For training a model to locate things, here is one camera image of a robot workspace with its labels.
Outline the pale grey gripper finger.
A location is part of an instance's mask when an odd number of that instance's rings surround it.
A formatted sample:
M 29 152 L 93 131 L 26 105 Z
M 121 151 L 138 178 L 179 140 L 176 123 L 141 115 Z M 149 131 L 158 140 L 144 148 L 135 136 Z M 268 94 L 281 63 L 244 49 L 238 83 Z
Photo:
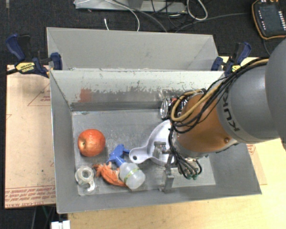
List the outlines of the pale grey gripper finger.
M 168 150 L 166 148 L 166 142 L 155 141 L 153 156 L 157 159 L 167 159 L 169 156 Z
M 162 175 L 162 183 L 158 187 L 158 190 L 164 193 L 169 193 L 172 191 L 174 182 L 174 175 L 172 174 L 171 169 L 165 169 Z

